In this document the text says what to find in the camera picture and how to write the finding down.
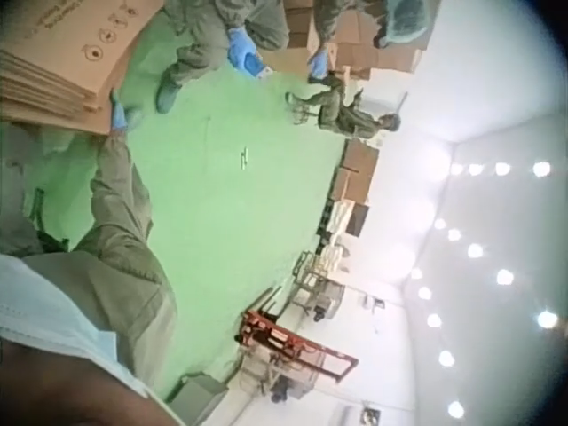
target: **printed symbol on box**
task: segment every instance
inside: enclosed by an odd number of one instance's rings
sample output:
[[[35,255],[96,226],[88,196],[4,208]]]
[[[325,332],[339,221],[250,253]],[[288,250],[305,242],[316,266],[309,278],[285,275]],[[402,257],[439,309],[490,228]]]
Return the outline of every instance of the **printed symbol on box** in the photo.
[[[106,44],[111,44],[116,41],[116,33],[112,29],[100,29],[99,30],[100,41]]]
[[[131,18],[136,18],[138,16],[138,9],[134,9],[133,7],[130,7],[127,4],[123,4],[121,6],[121,11],[126,12],[126,14]]]
[[[85,54],[85,58],[91,62],[97,62],[98,60],[103,59],[103,50],[97,45],[85,44],[82,51]]]
[[[125,29],[128,27],[128,21],[122,16],[118,16],[116,13],[110,15],[108,20],[113,23],[115,28]]]

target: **white ceiling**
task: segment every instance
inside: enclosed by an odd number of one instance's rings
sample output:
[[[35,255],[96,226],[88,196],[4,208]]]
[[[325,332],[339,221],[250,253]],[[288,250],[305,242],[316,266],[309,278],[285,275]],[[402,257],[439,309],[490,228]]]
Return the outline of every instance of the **white ceiling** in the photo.
[[[450,177],[438,217],[461,231],[460,241],[447,229],[432,229],[416,266],[421,280],[406,284],[416,363],[418,424],[529,424],[530,411],[551,391],[560,371],[561,332],[537,324],[539,312],[568,315],[568,190],[566,115],[545,117],[457,147],[454,161],[485,166],[479,176]],[[535,162],[552,166],[550,176],[536,178]],[[494,173],[496,162],[511,166],[507,176]],[[468,246],[484,256],[468,258]],[[500,269],[515,280],[499,286]],[[422,287],[429,301],[418,297]],[[428,315],[442,319],[427,326]],[[449,350],[452,368],[438,364]],[[459,399],[462,422],[447,415]]]

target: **knee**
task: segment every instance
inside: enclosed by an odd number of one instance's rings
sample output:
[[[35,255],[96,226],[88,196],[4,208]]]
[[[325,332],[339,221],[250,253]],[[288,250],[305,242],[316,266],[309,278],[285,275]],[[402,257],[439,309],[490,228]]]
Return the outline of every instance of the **knee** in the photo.
[[[253,39],[256,46],[266,51],[280,51],[288,47],[290,40],[288,30],[268,31],[266,28],[262,30],[252,27],[247,28],[250,38]]]
[[[204,44],[193,44],[177,50],[177,59],[184,65],[201,71],[214,71],[224,65],[227,49]]]

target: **hand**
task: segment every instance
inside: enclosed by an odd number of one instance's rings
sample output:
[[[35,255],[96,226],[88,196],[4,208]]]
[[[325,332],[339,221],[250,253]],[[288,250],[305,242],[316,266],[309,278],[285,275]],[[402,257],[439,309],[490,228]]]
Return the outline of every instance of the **hand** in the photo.
[[[245,68],[245,58],[249,54],[256,55],[255,42],[252,41],[245,28],[233,28],[229,35],[229,62],[242,73],[251,75]]]
[[[327,75],[327,47],[321,45],[308,61],[310,76],[322,79]]]
[[[111,129],[112,130],[126,130],[128,128],[128,123],[126,122],[126,114],[124,113],[124,107],[118,100],[118,95],[116,91],[111,91],[110,101],[113,105],[113,112],[111,114]]]

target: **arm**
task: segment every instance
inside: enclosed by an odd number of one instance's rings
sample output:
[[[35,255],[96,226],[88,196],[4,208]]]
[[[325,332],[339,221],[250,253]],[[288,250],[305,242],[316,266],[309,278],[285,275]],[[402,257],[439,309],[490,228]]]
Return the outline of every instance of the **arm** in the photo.
[[[349,7],[346,0],[315,0],[313,19],[319,37],[319,46],[322,48],[335,36],[337,21],[341,13]]]
[[[251,12],[251,5],[247,0],[215,0],[215,7],[227,29],[243,27]]]
[[[353,98],[353,101],[348,106],[348,108],[349,109],[359,109],[359,107],[361,106],[361,96],[362,95],[363,95],[363,90],[361,89],[360,91],[358,91],[355,94],[355,97]]]

